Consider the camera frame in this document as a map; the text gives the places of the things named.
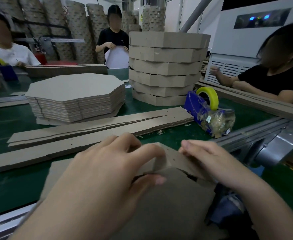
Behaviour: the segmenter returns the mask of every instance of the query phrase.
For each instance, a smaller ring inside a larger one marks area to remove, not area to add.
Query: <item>hand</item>
[[[21,62],[21,61],[18,61],[18,62],[16,63],[16,66],[17,66],[17,67],[20,67],[20,68],[24,68],[24,67],[26,66],[26,64],[23,63],[23,62]]]
[[[179,152],[197,158],[202,167],[221,184],[237,192],[261,180],[215,142],[183,140]]]
[[[211,66],[210,67],[210,73],[216,76],[217,74],[220,73],[220,68],[218,66]]]
[[[109,48],[109,49],[114,49],[116,47],[115,44],[113,44],[112,42],[106,42],[104,43],[105,47]]]
[[[248,87],[251,86],[249,83],[245,81],[235,81],[232,84],[232,87],[237,90],[247,91]]]
[[[142,165],[164,154],[157,145],[141,145],[130,133],[108,137],[75,156],[25,228],[44,222],[36,229],[51,229],[48,234],[56,239],[108,239],[133,216],[143,194],[165,182],[149,174],[132,183]]]

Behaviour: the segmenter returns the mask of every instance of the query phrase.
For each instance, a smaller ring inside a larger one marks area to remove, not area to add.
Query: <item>left hand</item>
[[[12,239],[33,239],[26,232],[39,239],[108,239],[133,216],[144,193],[166,181],[148,174],[132,183],[142,165],[163,155],[163,148],[141,145],[130,133],[78,153]]]
[[[21,62],[21,61],[19,61],[19,62],[16,63],[16,66],[20,67],[20,68],[24,68],[26,66],[26,64]]]
[[[237,90],[247,91],[248,87],[251,86],[249,83],[245,81],[235,81],[232,84],[232,87]]]

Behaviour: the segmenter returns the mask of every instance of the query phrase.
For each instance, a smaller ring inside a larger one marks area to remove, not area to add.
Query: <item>woman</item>
[[[293,240],[293,211],[225,149],[210,141],[184,140],[179,152],[198,159],[217,181],[241,196],[261,240]],[[142,165],[163,155],[163,148],[141,145],[130,133],[108,137],[78,153],[10,240],[109,239],[132,218],[148,189],[165,184],[159,174],[132,182]]]
[[[95,51],[98,53],[104,51],[105,54],[118,45],[124,46],[125,51],[128,52],[128,34],[121,30],[122,13],[118,5],[109,7],[107,20],[110,27],[101,31]]]
[[[260,65],[236,77],[223,75],[216,66],[210,68],[210,73],[223,86],[293,103],[293,23],[271,34],[257,57],[261,57]]]
[[[0,14],[0,59],[18,67],[41,64],[27,47],[13,43],[11,26],[2,14]]]

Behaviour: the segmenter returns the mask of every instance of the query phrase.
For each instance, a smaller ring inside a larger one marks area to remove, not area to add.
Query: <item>yellow tape roll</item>
[[[217,110],[219,107],[219,97],[212,87],[201,87],[196,91],[196,94],[204,98],[212,110]]]

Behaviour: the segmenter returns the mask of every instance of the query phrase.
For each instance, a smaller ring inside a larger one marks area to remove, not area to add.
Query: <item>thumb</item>
[[[205,149],[203,149],[199,145],[195,145],[195,144],[191,143],[190,141],[183,140],[181,142],[181,146],[188,154],[195,157],[196,159],[198,159],[202,163],[205,163],[206,160],[208,158],[210,158],[210,154]]]
[[[130,196],[136,201],[140,200],[140,198],[148,191],[149,188],[155,185],[162,185],[166,181],[165,177],[162,177],[158,174],[147,174],[143,177],[140,177],[136,180],[130,189]]]

